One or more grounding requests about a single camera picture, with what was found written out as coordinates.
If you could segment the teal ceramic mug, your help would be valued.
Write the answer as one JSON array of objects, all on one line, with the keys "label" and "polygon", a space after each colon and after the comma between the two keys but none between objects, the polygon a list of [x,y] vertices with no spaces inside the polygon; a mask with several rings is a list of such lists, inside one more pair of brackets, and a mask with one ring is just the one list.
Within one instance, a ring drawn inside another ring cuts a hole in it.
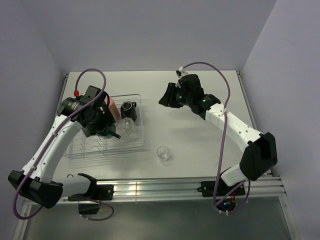
[{"label": "teal ceramic mug", "polygon": [[104,130],[98,131],[96,135],[106,139],[110,139],[110,138],[121,139],[121,136],[116,133],[115,127],[106,127]]}]

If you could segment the pink plastic cup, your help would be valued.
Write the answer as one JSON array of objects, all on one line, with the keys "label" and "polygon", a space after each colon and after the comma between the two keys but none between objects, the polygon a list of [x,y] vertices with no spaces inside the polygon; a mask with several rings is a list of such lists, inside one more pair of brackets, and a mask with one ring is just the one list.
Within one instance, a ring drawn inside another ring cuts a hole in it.
[{"label": "pink plastic cup", "polygon": [[119,112],[113,98],[107,96],[104,101],[105,101],[105,104],[108,106],[108,109],[111,112],[114,120],[120,121],[122,119],[121,113]]}]

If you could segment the black ceramic mug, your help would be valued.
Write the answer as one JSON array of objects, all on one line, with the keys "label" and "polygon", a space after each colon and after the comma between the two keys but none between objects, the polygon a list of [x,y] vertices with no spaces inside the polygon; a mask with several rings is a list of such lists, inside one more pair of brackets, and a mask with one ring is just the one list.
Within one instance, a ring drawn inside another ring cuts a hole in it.
[{"label": "black ceramic mug", "polygon": [[123,102],[120,107],[121,118],[130,118],[135,122],[137,119],[136,107],[137,103],[135,101]]}]

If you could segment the clear glass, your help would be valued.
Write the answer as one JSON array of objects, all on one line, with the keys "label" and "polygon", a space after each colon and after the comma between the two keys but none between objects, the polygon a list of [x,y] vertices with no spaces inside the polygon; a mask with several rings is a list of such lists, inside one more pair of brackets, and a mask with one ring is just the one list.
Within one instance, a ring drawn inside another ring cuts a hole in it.
[{"label": "clear glass", "polygon": [[136,131],[136,125],[132,118],[125,117],[117,122],[117,129],[121,135],[121,137],[126,138],[129,136],[133,136]]},{"label": "clear glass", "polygon": [[167,162],[171,157],[171,151],[166,146],[160,146],[156,151],[156,155],[160,161]]}]

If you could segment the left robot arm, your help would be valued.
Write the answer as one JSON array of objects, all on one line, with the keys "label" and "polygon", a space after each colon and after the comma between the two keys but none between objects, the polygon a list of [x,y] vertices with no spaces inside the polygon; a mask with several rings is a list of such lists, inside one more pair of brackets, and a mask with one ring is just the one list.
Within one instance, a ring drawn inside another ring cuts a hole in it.
[{"label": "left robot arm", "polygon": [[56,168],[71,141],[79,133],[86,137],[112,133],[113,116],[105,99],[108,94],[90,85],[85,94],[63,100],[50,132],[41,146],[22,168],[12,170],[8,181],[18,194],[47,209],[61,198],[77,196],[91,200],[98,193],[97,179],[79,173],[74,177],[54,180]]}]

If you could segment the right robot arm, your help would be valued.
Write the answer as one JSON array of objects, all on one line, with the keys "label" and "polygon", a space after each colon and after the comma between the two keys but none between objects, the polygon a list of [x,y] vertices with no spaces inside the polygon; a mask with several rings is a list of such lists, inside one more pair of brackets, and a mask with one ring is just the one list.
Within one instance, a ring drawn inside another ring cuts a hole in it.
[{"label": "right robot arm", "polygon": [[271,133],[251,128],[228,111],[217,97],[206,94],[198,75],[181,70],[176,74],[178,81],[168,84],[158,103],[176,109],[188,106],[194,114],[221,129],[242,152],[240,162],[220,175],[216,183],[220,194],[229,194],[235,184],[244,180],[257,180],[277,164],[276,139]]}]

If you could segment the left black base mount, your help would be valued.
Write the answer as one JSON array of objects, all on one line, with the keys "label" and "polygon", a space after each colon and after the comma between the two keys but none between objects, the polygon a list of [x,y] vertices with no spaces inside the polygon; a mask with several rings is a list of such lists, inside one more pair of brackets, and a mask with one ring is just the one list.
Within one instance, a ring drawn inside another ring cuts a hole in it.
[{"label": "left black base mount", "polygon": [[105,204],[105,201],[111,201],[114,195],[114,185],[112,184],[98,184],[93,192],[89,196],[84,194],[74,194],[67,197],[69,202],[85,202],[89,203],[79,203],[78,213],[81,216],[88,217],[89,215],[96,215],[99,210],[104,207],[106,210],[111,210],[107,218],[111,218],[115,212],[112,206]]}]

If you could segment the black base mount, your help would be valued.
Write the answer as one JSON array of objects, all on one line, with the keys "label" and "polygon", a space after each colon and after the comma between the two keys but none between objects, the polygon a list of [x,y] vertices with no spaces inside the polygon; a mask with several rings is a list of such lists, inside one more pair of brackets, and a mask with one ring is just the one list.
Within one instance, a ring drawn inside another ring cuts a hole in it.
[{"label": "black base mount", "polygon": [[[215,187],[215,180],[212,181],[202,181],[200,183],[200,187],[198,187],[196,190],[202,194],[202,197],[208,198],[213,197],[214,193],[214,187]],[[217,187],[217,197],[224,197],[228,192],[230,192],[233,188],[235,188],[237,184],[233,186],[227,186],[222,180],[219,181],[218,187]],[[225,200],[223,200],[217,208],[222,211],[233,211],[236,208],[237,196],[244,196],[245,195],[245,186],[242,184],[239,188],[237,188],[235,191],[233,191],[230,196],[228,196]]]},{"label": "black base mount", "polygon": [[74,194],[67,197],[69,202],[85,202],[89,203],[79,203],[78,213],[81,216],[88,217],[89,215],[96,215],[99,210],[104,207],[106,210],[111,210],[107,218],[111,218],[115,212],[112,206],[105,204],[105,201],[111,201],[114,195],[114,185],[112,184],[98,184],[93,192],[89,196],[84,194]]}]

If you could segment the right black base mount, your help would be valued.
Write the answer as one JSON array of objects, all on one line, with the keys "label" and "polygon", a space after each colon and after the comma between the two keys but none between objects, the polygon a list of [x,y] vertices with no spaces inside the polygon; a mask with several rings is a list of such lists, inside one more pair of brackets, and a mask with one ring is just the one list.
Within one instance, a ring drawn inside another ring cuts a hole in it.
[{"label": "right black base mount", "polygon": [[[202,197],[208,198],[213,197],[214,193],[214,187],[215,187],[215,180],[212,181],[202,181],[200,183],[200,187],[198,187],[196,190],[202,194]],[[222,180],[219,181],[218,187],[217,187],[217,197],[224,197],[228,192],[230,192],[233,188],[235,188],[237,184],[233,186],[227,186]],[[242,184],[239,188],[237,188],[235,191],[233,191],[230,196],[228,196],[225,200],[223,200],[217,208],[222,211],[233,211],[236,208],[237,196],[244,196],[245,195],[245,186]]]}]

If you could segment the aluminium mounting rail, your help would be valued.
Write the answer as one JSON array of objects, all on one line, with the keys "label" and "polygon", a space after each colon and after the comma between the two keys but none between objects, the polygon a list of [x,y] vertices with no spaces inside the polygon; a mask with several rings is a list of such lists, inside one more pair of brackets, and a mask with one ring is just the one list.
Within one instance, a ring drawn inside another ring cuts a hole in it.
[{"label": "aluminium mounting rail", "polygon": [[202,194],[197,189],[202,181],[213,181],[216,170],[214,161],[64,158],[54,172],[54,179],[61,180],[68,174],[88,174],[100,186],[113,185],[114,203],[200,200]]}]

